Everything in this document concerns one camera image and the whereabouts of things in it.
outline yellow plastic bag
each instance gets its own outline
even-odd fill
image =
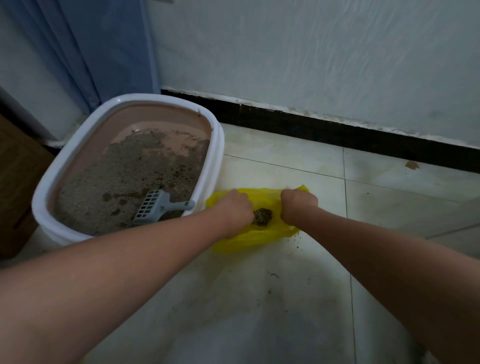
[[[299,190],[308,191],[308,188],[302,185]],[[234,238],[224,239],[213,246],[217,253],[231,253],[254,245],[268,244],[280,238],[289,238],[300,230],[289,226],[280,218],[282,212],[282,202],[280,194],[283,190],[271,190],[269,188],[239,188],[241,194],[248,195],[248,199],[253,202],[253,210],[259,208],[268,208],[272,210],[272,220],[267,226],[249,225]],[[207,207],[212,207],[230,191],[215,192],[206,202]]]

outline blue curtain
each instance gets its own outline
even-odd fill
[[[85,113],[118,95],[160,93],[144,0],[0,3]]]

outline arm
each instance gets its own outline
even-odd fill
[[[305,191],[282,193],[282,218],[328,250],[442,363],[480,362],[480,261],[333,215]]]
[[[180,269],[253,220],[246,194],[184,218],[99,236],[0,272],[0,357],[79,360]]]

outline black baseboard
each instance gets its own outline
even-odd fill
[[[480,150],[234,102],[162,90],[209,109],[219,122],[480,173]]]

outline forearm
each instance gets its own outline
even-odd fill
[[[17,335],[22,324],[31,339],[34,327],[48,343],[48,360],[81,356],[222,238],[212,213],[96,237],[2,271],[0,315]]]
[[[296,225],[445,362],[479,355],[477,260],[317,207],[300,212]]]

